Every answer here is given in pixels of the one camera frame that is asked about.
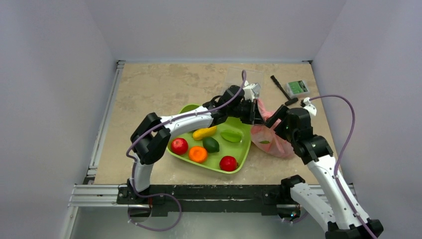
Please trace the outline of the pink plastic bag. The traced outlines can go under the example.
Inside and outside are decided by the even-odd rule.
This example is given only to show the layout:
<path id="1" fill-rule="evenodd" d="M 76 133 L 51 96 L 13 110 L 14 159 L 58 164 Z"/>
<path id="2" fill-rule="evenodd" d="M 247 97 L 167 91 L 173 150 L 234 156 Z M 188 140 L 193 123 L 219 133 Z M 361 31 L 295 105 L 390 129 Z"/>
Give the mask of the pink plastic bag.
<path id="1" fill-rule="evenodd" d="M 250 130 L 251 141 L 262 151 L 278 158 L 289 158 L 294 155 L 289 142 L 275 134 L 275 127 L 281 122 L 276 122 L 268 128 L 265 125 L 254 125 Z"/>

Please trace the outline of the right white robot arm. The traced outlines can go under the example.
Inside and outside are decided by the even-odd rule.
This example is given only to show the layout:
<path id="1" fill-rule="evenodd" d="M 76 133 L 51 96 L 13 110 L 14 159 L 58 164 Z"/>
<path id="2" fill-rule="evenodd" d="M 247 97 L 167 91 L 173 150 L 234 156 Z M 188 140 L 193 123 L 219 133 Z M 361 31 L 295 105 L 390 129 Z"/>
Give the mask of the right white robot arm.
<path id="1" fill-rule="evenodd" d="M 311 115 L 304 108 L 280 106 L 265 125 L 293 147 L 312 172 L 326 200 L 311 193 L 299 175 L 281 181 L 280 198 L 300 204 L 321 226 L 327 239 L 376 239 L 384 231 L 377 219 L 371 219 L 353 196 L 336 165 L 327 140 L 314 134 Z"/>

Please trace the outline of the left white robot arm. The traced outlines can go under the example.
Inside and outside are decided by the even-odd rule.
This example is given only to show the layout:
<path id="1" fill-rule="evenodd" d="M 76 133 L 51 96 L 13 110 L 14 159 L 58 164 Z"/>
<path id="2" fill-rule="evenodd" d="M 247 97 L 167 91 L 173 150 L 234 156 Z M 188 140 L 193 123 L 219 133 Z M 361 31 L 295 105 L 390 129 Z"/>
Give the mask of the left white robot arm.
<path id="1" fill-rule="evenodd" d="M 232 85 L 221 96 L 216 96 L 194 110 L 159 117 L 149 113 L 130 137 L 134 166 L 129 183 L 129 197 L 141 204 L 148 199 L 150 176 L 155 162 L 162 158 L 168 143 L 190 131 L 217 126 L 228 118 L 240 119 L 249 125 L 262 124 L 263 118 L 258 111 L 257 100 L 261 87 L 258 83 L 241 88 Z"/>

